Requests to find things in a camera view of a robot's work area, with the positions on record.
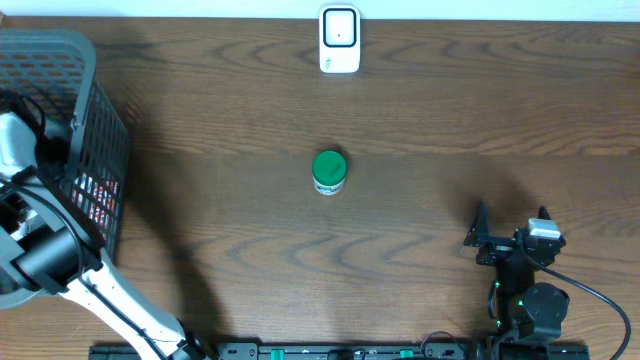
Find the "green lid jar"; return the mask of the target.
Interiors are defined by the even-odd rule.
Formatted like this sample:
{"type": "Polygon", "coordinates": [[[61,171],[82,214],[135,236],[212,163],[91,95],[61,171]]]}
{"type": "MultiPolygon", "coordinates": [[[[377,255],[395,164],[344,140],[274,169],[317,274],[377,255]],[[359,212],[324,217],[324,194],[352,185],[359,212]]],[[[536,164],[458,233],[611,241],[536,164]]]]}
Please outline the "green lid jar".
{"type": "Polygon", "coordinates": [[[335,195],[342,190],[347,177],[347,161],[336,151],[318,153],[312,163],[314,188],[322,195],[335,195]]]}

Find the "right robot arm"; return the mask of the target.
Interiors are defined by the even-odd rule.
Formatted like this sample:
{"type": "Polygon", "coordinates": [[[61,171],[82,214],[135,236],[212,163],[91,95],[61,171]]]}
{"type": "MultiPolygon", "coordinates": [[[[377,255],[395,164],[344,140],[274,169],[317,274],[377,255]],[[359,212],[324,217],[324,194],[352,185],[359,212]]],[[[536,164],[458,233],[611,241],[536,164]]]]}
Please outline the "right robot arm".
{"type": "Polygon", "coordinates": [[[490,233],[488,211],[480,204],[464,244],[478,250],[477,264],[495,269],[490,308],[503,342],[549,343],[560,337],[569,297],[535,280],[566,245],[544,207],[512,236],[500,237],[490,233]]]}

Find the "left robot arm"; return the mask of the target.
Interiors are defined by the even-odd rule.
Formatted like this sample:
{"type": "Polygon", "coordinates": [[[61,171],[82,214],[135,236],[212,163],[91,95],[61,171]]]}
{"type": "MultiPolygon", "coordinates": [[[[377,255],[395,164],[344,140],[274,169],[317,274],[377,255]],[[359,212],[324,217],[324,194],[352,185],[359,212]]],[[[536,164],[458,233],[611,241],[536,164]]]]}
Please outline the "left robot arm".
{"type": "Polygon", "coordinates": [[[1,93],[2,307],[59,296],[94,313],[143,359],[217,358],[114,266],[130,139],[101,97],[84,106],[76,124],[25,94],[1,93]]]}

